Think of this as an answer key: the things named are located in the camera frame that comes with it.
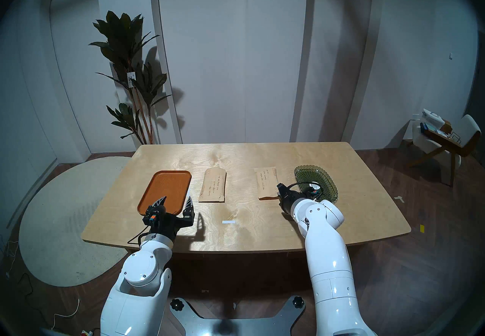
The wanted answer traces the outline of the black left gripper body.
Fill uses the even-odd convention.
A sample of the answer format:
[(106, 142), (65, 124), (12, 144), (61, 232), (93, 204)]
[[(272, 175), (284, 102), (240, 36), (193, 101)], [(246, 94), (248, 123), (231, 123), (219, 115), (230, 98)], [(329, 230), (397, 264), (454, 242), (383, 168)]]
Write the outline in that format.
[(143, 216), (143, 223), (150, 228), (149, 233), (165, 236), (174, 242), (178, 231), (193, 226), (194, 219), (184, 219), (184, 210), (182, 217), (177, 217), (165, 209), (154, 209), (150, 205)]

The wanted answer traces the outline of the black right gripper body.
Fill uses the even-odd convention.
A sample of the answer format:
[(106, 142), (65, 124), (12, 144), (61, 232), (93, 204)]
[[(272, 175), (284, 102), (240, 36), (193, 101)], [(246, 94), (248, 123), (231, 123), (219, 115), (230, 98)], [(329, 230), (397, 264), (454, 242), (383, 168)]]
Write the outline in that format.
[(308, 199), (306, 194), (295, 190), (287, 190), (287, 198), (285, 200), (280, 200), (280, 207), (286, 214), (292, 214), (294, 203), (304, 199)]

